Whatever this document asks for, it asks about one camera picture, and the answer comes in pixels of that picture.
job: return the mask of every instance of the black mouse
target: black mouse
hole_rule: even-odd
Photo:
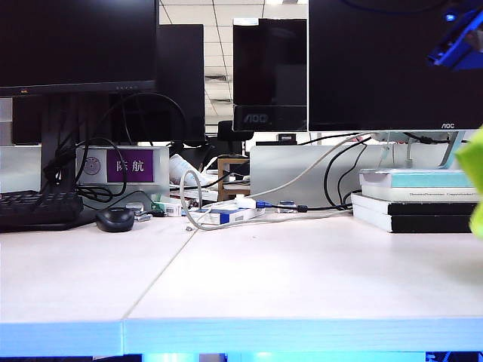
[[[123,207],[102,210],[96,215],[96,224],[103,232],[128,232],[134,225],[134,212]]]

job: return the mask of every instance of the desk surface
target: desk surface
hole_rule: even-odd
[[[483,350],[471,235],[391,235],[348,216],[185,227],[2,235],[0,354]]]
[[[481,350],[481,318],[481,241],[391,235],[343,216],[199,232],[130,315],[125,343],[132,352]]]
[[[119,354],[125,315],[191,237],[182,219],[0,235],[1,355]]]

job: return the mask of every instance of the book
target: book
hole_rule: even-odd
[[[479,202],[474,187],[379,187],[362,185],[362,194],[387,201]]]
[[[361,170],[359,181],[380,187],[473,187],[462,170]]]
[[[351,195],[352,204],[386,215],[471,215],[475,202],[394,202]]]
[[[391,233],[470,233],[469,215],[387,215],[353,205],[354,217]]]

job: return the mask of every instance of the green object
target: green object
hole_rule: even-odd
[[[461,168],[468,175],[480,195],[483,195],[483,128],[472,137],[468,145],[456,153]],[[469,221],[473,234],[483,238],[483,204],[477,206]]]

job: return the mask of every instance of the black keyboard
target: black keyboard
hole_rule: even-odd
[[[75,192],[39,194],[34,191],[2,194],[0,231],[8,226],[72,222],[84,209]]]

